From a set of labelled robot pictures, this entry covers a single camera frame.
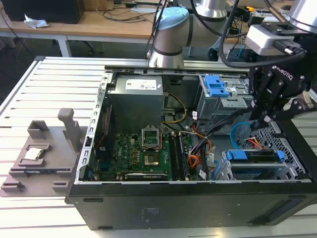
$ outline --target wooden desk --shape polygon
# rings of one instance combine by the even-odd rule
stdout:
[[[276,8],[284,5],[292,5],[293,2],[286,0],[284,2],[275,2]],[[33,29],[24,24],[24,22],[11,22],[7,15],[5,20],[14,32],[21,38],[39,38],[57,40],[61,53],[64,57],[71,57],[68,40],[81,41],[99,41],[99,42],[126,42],[126,43],[146,43],[152,31],[154,14],[144,16],[149,21],[136,23],[121,23],[105,19],[102,11],[86,11],[78,24],[51,23],[49,27]],[[138,16],[136,12],[130,12],[130,9],[114,9],[111,11],[112,18],[125,19]],[[242,32],[249,30],[246,23],[243,24]],[[0,17],[0,36],[14,37],[3,19]],[[235,44],[237,38],[227,38],[225,43]]]
[[[114,9],[112,14],[120,14],[130,9]],[[64,24],[59,32],[64,35],[81,35],[81,36],[107,36],[122,38],[142,38],[148,39],[152,31],[152,23],[142,21],[136,23],[122,23],[106,19],[102,16],[101,11],[86,11],[78,24]],[[130,17],[140,16],[136,12],[127,12],[122,15],[113,15],[106,13],[107,17],[115,19],[126,19]],[[154,14],[144,16],[146,19],[153,21]]]

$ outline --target sticker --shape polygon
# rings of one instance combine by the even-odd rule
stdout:
[[[234,87],[226,87],[228,92],[237,92],[237,90]]]
[[[214,157],[214,154],[213,153],[209,153],[209,156],[207,157],[207,161],[210,161],[210,162],[214,162],[214,159],[213,159],[213,157]]]
[[[199,176],[200,176],[200,177],[202,177],[204,180],[206,180],[206,179],[207,179],[207,175],[206,175],[206,173],[205,173],[204,171],[202,171],[202,170],[200,170],[200,172],[199,172]]]
[[[197,120],[197,112],[196,111],[193,111],[193,119]]]
[[[157,81],[154,79],[128,79],[125,84],[125,89],[156,90]]]

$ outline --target black computer case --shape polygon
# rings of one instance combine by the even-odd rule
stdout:
[[[37,20],[77,24],[84,14],[83,0],[2,0],[11,21],[23,21],[24,14]]]

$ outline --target blue plastic latch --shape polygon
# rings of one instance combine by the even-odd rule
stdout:
[[[230,151],[226,152],[226,157],[227,157],[228,160],[232,160],[232,155],[231,155]]]
[[[247,160],[247,154],[243,150],[230,150],[234,160]]]
[[[210,88],[223,88],[224,82],[217,75],[206,75],[205,76],[206,84]]]
[[[284,153],[282,151],[278,150],[276,152],[276,154],[279,157],[280,162],[283,162],[285,160],[285,156],[284,156]]]
[[[211,97],[229,97],[229,93],[224,88],[210,88]]]
[[[205,76],[206,86],[211,97],[229,97],[229,93],[224,88],[224,82],[216,75]]]

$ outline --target white paper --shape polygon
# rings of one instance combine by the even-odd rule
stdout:
[[[24,23],[28,27],[31,27],[33,29],[36,29],[37,27],[49,26],[48,23],[45,20],[35,20],[35,19],[32,19],[32,18],[28,17],[27,15],[24,15],[24,16],[25,16]]]
[[[125,89],[156,90],[157,81],[154,79],[128,79],[125,84]]]

